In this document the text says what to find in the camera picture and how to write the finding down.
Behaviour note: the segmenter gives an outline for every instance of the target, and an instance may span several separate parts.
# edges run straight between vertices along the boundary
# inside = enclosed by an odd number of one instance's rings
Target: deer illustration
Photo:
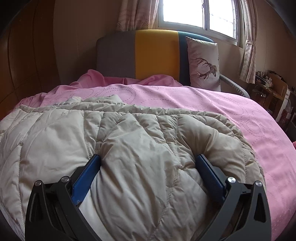
[[[195,60],[197,61],[197,66],[204,63],[203,65],[207,65],[209,67],[209,71],[204,74],[196,71],[197,72],[196,75],[199,79],[205,80],[209,77],[210,74],[213,74],[216,77],[217,67],[215,65],[212,65],[211,63],[209,63],[208,61],[206,61],[203,58],[196,58]]]

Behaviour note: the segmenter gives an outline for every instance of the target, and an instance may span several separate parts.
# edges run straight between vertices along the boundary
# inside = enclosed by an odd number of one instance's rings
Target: curtain
[[[159,0],[122,0],[117,31],[152,29]]]
[[[257,9],[254,0],[242,0],[242,7],[247,40],[239,67],[239,79],[247,83],[255,83],[255,56],[258,29]]]

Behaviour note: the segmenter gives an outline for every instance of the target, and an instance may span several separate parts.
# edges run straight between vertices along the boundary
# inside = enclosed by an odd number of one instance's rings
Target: deer print pillow
[[[186,37],[191,87],[221,91],[218,44]]]

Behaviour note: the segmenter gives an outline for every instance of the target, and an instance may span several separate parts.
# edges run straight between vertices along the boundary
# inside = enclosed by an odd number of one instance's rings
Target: multicolored headboard
[[[96,43],[96,70],[104,76],[139,80],[166,74],[190,86],[186,36],[213,42],[197,34],[172,30],[136,30],[105,36]]]

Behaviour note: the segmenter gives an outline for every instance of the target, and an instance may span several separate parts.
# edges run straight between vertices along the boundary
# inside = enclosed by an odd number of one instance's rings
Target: curtain tieback
[[[256,47],[255,42],[254,41],[251,41],[251,40],[247,40],[246,41],[246,44],[251,44],[251,45],[253,45],[253,46]]]

